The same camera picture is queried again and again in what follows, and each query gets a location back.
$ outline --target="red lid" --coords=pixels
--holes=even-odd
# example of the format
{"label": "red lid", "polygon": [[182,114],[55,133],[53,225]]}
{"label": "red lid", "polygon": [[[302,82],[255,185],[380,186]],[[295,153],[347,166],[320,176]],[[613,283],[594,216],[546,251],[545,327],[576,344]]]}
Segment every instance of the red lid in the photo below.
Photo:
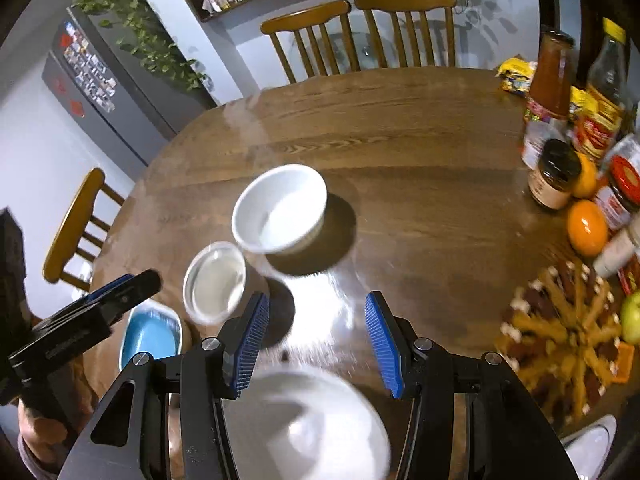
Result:
{"label": "red lid", "polygon": [[631,163],[622,156],[611,159],[611,174],[618,187],[631,202],[640,205],[640,175]]}

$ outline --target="round dining table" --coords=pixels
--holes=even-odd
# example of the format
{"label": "round dining table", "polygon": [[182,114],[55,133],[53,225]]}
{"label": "round dining table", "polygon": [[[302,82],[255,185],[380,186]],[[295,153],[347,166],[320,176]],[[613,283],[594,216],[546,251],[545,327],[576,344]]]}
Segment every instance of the round dining table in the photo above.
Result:
{"label": "round dining table", "polygon": [[[256,366],[286,360],[352,383],[386,427],[392,477],[410,404],[384,389],[365,327],[366,294],[382,291],[418,336],[478,357],[493,349],[514,288],[572,254],[565,216],[542,210],[527,189],[523,106],[493,72],[430,66],[315,77],[209,110],[136,183],[95,261],[92,288],[157,269],[156,299],[188,320],[187,267],[213,241],[234,241],[230,219],[242,190],[279,165],[315,168],[329,193],[318,237],[298,254],[246,254],[271,295]],[[125,325],[85,354],[100,397],[118,375]],[[191,328],[204,337],[220,327]],[[563,433],[618,416],[640,386],[639,370],[636,363],[627,384],[607,390]],[[460,406],[457,399],[452,478],[464,467]]]}

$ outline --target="refrigerator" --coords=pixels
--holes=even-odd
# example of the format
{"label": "refrigerator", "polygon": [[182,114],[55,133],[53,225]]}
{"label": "refrigerator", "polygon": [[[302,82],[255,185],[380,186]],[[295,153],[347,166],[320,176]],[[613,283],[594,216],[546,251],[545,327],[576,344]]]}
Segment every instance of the refrigerator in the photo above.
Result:
{"label": "refrigerator", "polygon": [[42,78],[84,132],[137,180],[190,121],[216,105],[204,88],[187,91],[142,68],[116,44],[129,31],[99,27],[102,18],[67,8]]}

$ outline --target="wooden chair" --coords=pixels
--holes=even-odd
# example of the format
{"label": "wooden chair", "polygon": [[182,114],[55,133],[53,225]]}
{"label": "wooden chair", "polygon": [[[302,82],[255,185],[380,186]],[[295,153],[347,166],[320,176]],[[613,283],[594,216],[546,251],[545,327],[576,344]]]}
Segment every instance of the wooden chair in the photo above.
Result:
{"label": "wooden chair", "polygon": [[407,66],[406,54],[404,52],[404,42],[402,41],[402,33],[400,31],[400,23],[396,12],[404,12],[406,19],[406,30],[409,35],[409,43],[411,44],[411,53],[414,60],[414,66],[421,66],[420,51],[418,50],[418,40],[415,35],[414,20],[412,12],[420,13],[420,33],[424,48],[427,55],[427,63],[435,64],[433,59],[433,45],[431,43],[431,33],[429,32],[429,23],[427,22],[426,12],[432,9],[444,7],[445,24],[447,29],[447,57],[449,66],[456,65],[456,45],[453,37],[453,7],[456,6],[456,0],[355,0],[354,4],[357,9],[364,10],[364,15],[369,26],[369,33],[373,40],[373,48],[376,51],[378,64],[380,68],[386,68],[386,57],[382,49],[382,40],[376,26],[376,20],[373,17],[373,10],[382,10],[391,14],[391,23],[394,28],[394,42],[398,50],[400,66]]}
{"label": "wooden chair", "polygon": [[352,72],[360,71],[360,64],[358,63],[358,57],[356,56],[356,47],[353,44],[353,35],[351,33],[351,25],[349,23],[348,13],[351,12],[351,4],[346,0],[338,0],[336,2],[329,2],[327,4],[318,5],[317,7],[311,7],[310,9],[300,10],[292,14],[286,14],[285,16],[279,16],[271,20],[267,20],[260,26],[260,30],[263,34],[268,34],[273,41],[273,46],[276,49],[276,53],[280,58],[284,72],[286,72],[290,83],[295,83],[296,78],[293,75],[291,66],[287,61],[287,57],[284,54],[280,40],[278,39],[277,32],[293,32],[298,44],[300,56],[302,56],[302,63],[305,65],[306,74],[309,77],[313,77],[314,73],[311,60],[306,52],[305,45],[300,35],[300,30],[306,28],[306,33],[309,37],[309,43],[311,44],[311,50],[314,52],[316,58],[316,65],[320,71],[320,75],[327,75],[324,60],[316,41],[316,35],[313,31],[313,26],[317,25],[320,28],[320,34],[322,35],[322,43],[326,50],[327,57],[329,58],[329,67],[331,73],[337,75],[340,73],[338,70],[338,63],[335,60],[334,50],[331,47],[329,41],[329,35],[327,34],[324,24],[332,18],[340,16],[340,24],[342,25],[342,39],[344,46],[347,50],[347,56],[349,57],[349,64]]}
{"label": "wooden chair", "polygon": [[106,222],[94,216],[94,203],[99,191],[102,191],[117,204],[124,204],[123,197],[104,183],[104,172],[99,168],[93,168],[84,178],[80,189],[78,189],[44,261],[42,273],[44,279],[49,283],[57,283],[59,280],[63,280],[85,292],[89,292],[89,283],[65,272],[65,266],[74,254],[78,254],[78,256],[90,263],[95,260],[93,254],[78,246],[81,238],[89,241],[99,249],[102,248],[102,241],[86,230],[89,222],[104,232],[108,232],[111,228]]}

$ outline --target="screw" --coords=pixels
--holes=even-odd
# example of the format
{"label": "screw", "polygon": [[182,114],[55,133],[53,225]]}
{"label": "screw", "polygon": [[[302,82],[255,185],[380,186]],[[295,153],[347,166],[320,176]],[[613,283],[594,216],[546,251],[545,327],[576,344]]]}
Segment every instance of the screw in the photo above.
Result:
{"label": "screw", "polygon": [[433,341],[425,337],[419,337],[414,341],[414,346],[418,350],[426,352],[427,350],[431,350],[431,348],[433,347]]}
{"label": "screw", "polygon": [[146,352],[139,352],[133,356],[132,361],[136,366],[146,365],[149,362],[149,354]]}
{"label": "screw", "polygon": [[502,358],[495,352],[489,352],[484,356],[484,360],[493,366],[497,366],[502,362]]}
{"label": "screw", "polygon": [[220,346],[220,341],[215,337],[207,337],[200,346],[203,350],[215,350]]}

